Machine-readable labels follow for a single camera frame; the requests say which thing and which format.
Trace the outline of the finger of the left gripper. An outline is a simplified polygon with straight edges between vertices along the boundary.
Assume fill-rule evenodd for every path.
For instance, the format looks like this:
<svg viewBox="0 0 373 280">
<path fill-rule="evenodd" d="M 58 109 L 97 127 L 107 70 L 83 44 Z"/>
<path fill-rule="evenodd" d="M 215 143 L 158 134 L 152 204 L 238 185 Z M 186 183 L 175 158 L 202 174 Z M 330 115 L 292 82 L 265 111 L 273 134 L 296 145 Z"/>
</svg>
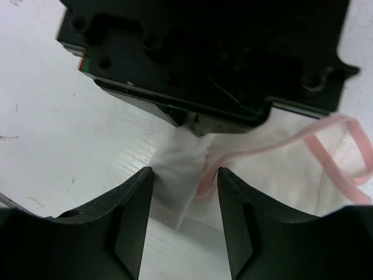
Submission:
<svg viewBox="0 0 373 280">
<path fill-rule="evenodd" d="M 213 124 L 209 118 L 196 114 L 193 118 L 193 133 L 197 137 L 202 137 L 206 134 L 212 133 Z"/>
<path fill-rule="evenodd" d="M 161 119 L 174 127 L 180 127 L 190 121 L 193 121 L 192 111 L 182 110 L 180 108 L 165 105 L 157 105 L 157 108 L 161 111 Z"/>
</svg>

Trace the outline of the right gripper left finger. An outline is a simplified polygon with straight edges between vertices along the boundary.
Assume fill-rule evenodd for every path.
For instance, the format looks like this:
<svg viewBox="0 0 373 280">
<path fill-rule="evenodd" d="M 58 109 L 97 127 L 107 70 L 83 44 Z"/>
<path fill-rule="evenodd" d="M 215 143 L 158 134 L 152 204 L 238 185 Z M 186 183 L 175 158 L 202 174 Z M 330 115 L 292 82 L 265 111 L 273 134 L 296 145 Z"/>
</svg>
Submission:
<svg viewBox="0 0 373 280">
<path fill-rule="evenodd" d="M 56 279 L 138 279 L 152 191 L 153 170 L 144 167 L 52 219 Z"/>
</svg>

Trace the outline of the white underwear pink trim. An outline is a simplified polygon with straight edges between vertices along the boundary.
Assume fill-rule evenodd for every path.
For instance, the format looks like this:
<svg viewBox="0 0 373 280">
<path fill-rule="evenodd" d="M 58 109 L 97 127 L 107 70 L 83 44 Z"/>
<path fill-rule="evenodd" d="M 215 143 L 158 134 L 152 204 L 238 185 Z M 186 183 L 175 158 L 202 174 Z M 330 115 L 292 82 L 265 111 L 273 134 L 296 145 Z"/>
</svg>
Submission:
<svg viewBox="0 0 373 280">
<path fill-rule="evenodd" d="M 372 142 L 360 122 L 333 114 L 315 121 L 276 111 L 243 134 L 196 136 L 178 127 L 150 161 L 150 217 L 177 229 L 185 218 L 222 230 L 219 168 L 299 211 L 324 216 L 372 204 Z"/>
</svg>

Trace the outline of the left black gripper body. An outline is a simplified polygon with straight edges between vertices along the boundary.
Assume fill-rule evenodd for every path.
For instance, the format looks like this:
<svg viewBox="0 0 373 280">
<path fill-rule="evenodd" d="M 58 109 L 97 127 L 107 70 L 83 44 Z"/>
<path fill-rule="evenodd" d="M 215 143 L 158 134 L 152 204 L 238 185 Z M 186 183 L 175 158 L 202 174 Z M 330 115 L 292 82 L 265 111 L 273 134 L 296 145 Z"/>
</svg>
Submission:
<svg viewBox="0 0 373 280">
<path fill-rule="evenodd" d="M 57 40 L 108 94 L 209 118 L 212 132 L 263 124 L 272 108 L 334 113 L 359 68 L 337 48 L 349 1 L 63 1 Z"/>
</svg>

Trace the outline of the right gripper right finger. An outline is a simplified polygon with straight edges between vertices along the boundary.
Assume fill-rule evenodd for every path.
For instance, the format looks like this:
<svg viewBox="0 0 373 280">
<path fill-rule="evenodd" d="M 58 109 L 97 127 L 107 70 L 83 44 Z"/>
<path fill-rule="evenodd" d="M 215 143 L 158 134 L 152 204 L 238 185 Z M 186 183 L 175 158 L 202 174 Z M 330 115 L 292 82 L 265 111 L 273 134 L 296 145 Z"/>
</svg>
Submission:
<svg viewBox="0 0 373 280">
<path fill-rule="evenodd" d="M 218 193 L 232 279 L 326 279 L 312 216 L 254 189 L 227 168 Z"/>
</svg>

